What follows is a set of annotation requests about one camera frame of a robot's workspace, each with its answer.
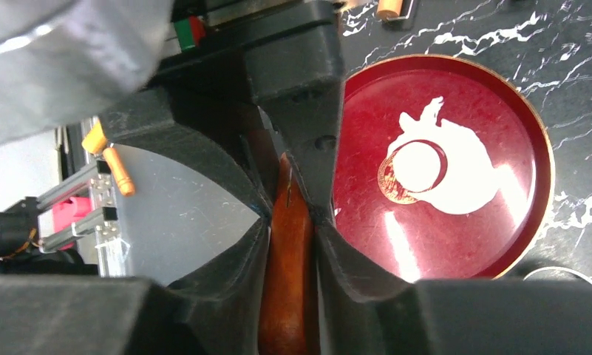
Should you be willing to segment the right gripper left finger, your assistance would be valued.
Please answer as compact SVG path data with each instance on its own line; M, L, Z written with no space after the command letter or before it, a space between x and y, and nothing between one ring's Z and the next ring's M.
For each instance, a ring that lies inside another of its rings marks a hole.
M164 287L0 275L0 354L255 354L268 224Z

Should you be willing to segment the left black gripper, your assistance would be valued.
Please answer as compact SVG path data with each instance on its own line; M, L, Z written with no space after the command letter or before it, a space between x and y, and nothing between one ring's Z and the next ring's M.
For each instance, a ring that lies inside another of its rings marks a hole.
M137 92L99 121L110 142L177 161L267 217L271 134L256 106L239 103L259 102L282 138L313 220L331 220L343 74L332 4L293 4L162 60L153 85L171 88Z

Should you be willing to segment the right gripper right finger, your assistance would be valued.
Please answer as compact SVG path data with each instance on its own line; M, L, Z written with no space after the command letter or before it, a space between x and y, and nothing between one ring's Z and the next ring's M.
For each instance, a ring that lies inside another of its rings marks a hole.
M576 281L408 283L317 228L326 354L592 354L592 287Z

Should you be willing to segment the scraper knife orange handle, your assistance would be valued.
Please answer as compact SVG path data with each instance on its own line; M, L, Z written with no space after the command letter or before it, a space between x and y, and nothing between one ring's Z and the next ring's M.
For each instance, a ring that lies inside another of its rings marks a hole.
M271 130L278 155L268 258L259 312L260 354L320 354L314 226L282 137Z

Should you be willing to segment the white dough piece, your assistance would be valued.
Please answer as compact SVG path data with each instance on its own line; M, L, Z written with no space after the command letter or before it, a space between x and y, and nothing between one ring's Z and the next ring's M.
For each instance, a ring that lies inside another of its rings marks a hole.
M378 186L384 196L399 204L426 202L445 214L476 212L497 194L496 170L486 146L476 133L439 118L443 97L433 98L418 119L402 112L401 134L387 147L387 156L378 168ZM441 170L435 185L425 192L408 192L395 179L392 159L412 141L429 144L440 155Z

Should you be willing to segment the metal ring cutter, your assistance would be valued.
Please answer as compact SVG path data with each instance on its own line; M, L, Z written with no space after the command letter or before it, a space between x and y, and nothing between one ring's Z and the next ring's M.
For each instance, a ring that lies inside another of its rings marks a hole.
M580 271L564 266L543 266L536 268L522 278L523 281L535 280L561 280L561 281L580 281L592 287L592 277L583 274Z

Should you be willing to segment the wooden rolling pin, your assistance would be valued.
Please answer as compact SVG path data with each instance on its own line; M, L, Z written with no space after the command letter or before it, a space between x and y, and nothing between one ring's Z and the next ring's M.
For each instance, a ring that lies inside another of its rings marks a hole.
M415 0L378 0L376 17L382 21L403 21L410 17Z

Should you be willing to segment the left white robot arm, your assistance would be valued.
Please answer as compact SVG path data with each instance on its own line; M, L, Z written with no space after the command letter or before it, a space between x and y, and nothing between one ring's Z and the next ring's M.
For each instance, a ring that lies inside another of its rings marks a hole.
M260 212L282 134L315 219L332 214L344 63L334 1L0 1L0 145L97 115Z

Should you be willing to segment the cut round dough wrapper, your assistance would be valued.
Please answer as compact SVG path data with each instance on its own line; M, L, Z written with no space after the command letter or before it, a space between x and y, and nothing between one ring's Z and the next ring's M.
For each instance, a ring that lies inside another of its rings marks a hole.
M429 144L412 141L395 153L392 168L395 179L408 192L425 192L438 180L441 159Z

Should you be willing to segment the round red tray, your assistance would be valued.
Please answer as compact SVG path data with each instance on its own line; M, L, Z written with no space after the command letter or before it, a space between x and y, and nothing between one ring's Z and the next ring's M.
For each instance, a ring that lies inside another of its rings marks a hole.
M418 119L436 97L439 118L472 129L486 146L498 191L469 214L426 202L399 204L378 186L378 168L400 134L402 112ZM334 182L337 229L345 240L408 281L496 278L538 235L554 191L554 159L537 111L504 77L444 55L405 55L347 80Z

